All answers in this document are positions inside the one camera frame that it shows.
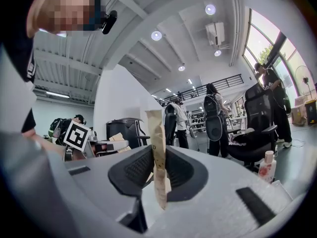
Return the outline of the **black mezzanine railing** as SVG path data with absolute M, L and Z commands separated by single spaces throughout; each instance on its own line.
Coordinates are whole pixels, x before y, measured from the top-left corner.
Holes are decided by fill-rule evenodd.
M 216 87 L 218 91 L 239 86 L 242 84 L 244 84 L 244 81 L 242 79 L 241 74 L 227 77 L 225 79 L 213 82 L 213 85 Z M 165 98 L 155 97 L 155 99 L 162 107 L 164 107 L 168 103 L 176 101 L 176 100 L 186 101 L 196 97 L 203 96 L 206 94 L 206 92 L 207 92 L 207 85 L 202 85 L 199 87 L 193 86 L 192 89 L 190 90 L 179 92 L 179 93 L 173 93 L 172 95 Z

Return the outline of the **cardboard box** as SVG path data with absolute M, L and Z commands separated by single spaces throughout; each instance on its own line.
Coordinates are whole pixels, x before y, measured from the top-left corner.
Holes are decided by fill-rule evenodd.
M 292 124 L 304 126 L 306 123 L 305 96 L 299 96 L 295 99 L 295 106 L 291 109 Z

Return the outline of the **black bin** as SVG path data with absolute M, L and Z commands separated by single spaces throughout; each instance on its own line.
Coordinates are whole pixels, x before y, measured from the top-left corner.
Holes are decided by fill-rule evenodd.
M 309 100 L 305 102 L 307 124 L 312 125 L 317 123 L 317 100 Z

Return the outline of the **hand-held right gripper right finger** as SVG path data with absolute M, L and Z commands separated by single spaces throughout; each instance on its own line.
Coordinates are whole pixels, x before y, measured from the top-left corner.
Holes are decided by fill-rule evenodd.
M 147 238 L 271 238 L 287 224 L 305 195 L 292 199 L 231 160 L 173 147 L 208 170 L 204 188 L 192 199 L 169 202 L 166 210 L 146 206 Z

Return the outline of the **black mesh office chair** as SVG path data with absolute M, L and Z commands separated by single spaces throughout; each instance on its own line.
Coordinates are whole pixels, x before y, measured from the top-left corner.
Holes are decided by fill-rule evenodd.
M 166 145 L 173 146 L 174 145 L 174 134 L 176 129 L 176 114 L 167 113 L 165 116 L 165 141 Z
M 265 152 L 275 150 L 275 131 L 273 114 L 273 93 L 255 84 L 245 93 L 244 107 L 247 113 L 247 129 L 255 130 L 250 143 L 245 146 L 229 145 L 228 154 L 244 163 L 244 167 L 252 172 L 259 171 L 257 162 L 264 158 Z

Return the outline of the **beige paper strip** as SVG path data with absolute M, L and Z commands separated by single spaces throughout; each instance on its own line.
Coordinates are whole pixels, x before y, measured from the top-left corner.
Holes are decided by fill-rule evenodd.
M 162 124 L 162 110 L 146 111 L 150 134 L 152 154 L 154 158 L 154 188 L 159 206 L 167 207 L 167 194 L 171 192 L 170 180 L 166 171 L 166 138 Z

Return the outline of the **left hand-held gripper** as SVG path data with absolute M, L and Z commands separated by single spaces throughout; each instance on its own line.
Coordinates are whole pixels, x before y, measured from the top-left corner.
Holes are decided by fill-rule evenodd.
M 66 147 L 64 161 L 101 157 L 118 153 L 128 147 L 127 140 L 97 141 L 97 133 L 82 124 L 72 121 L 67 129 L 63 143 Z

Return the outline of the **pink lotion bottle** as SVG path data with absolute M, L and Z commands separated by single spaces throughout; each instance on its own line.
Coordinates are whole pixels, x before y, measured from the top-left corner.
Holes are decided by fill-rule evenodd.
M 258 176 L 268 183 L 272 183 L 274 180 L 276 170 L 276 160 L 274 158 L 273 151 L 266 151 L 264 160 L 260 163 Z

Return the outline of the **person's left forearm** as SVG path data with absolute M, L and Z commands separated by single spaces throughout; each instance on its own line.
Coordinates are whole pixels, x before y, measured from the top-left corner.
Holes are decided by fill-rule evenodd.
M 65 154 L 66 148 L 60 145 L 53 144 L 46 139 L 40 137 L 36 134 L 36 131 L 34 129 L 31 129 L 27 132 L 22 133 L 24 137 L 27 137 L 29 139 L 33 139 L 36 142 L 38 142 L 46 151 L 54 151 L 58 153 L 62 158 Z

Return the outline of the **large window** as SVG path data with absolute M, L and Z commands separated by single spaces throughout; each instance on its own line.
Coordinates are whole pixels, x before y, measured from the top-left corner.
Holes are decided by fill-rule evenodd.
M 307 65 L 292 42 L 272 22 L 252 9 L 249 10 L 243 58 L 253 74 L 256 74 L 256 63 L 269 63 L 268 67 L 274 70 L 284 84 L 291 106 L 295 106 L 295 99 L 300 96 L 295 70 L 300 65 Z

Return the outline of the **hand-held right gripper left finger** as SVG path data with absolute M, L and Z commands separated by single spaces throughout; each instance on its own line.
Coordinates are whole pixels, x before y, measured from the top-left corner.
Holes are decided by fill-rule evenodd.
M 141 195 L 154 167 L 150 146 L 66 162 L 65 167 L 80 238 L 147 238 Z

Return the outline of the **standing fan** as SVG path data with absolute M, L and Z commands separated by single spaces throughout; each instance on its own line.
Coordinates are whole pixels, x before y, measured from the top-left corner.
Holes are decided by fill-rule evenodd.
M 317 99 L 317 93 L 311 71 L 304 65 L 300 65 L 295 70 L 295 81 L 300 96 L 305 96 L 307 100 Z

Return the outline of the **pile of clothes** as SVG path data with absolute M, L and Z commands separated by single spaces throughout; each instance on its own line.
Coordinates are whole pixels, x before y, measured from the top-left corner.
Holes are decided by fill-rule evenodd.
M 251 142 L 255 130 L 248 128 L 244 133 L 232 134 L 229 137 L 229 145 L 245 146 Z

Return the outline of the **ceiling air conditioner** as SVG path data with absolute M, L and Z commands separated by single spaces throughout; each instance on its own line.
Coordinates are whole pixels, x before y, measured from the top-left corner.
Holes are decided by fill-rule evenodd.
M 225 41 L 223 22 L 210 23 L 205 28 L 211 46 L 220 46 Z

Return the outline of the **person's black shirt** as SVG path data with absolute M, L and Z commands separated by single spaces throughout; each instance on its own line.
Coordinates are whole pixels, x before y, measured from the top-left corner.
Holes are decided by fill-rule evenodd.
M 33 38 L 27 36 L 27 16 L 34 0 L 0 2 L 0 43 L 30 90 L 34 86 Z

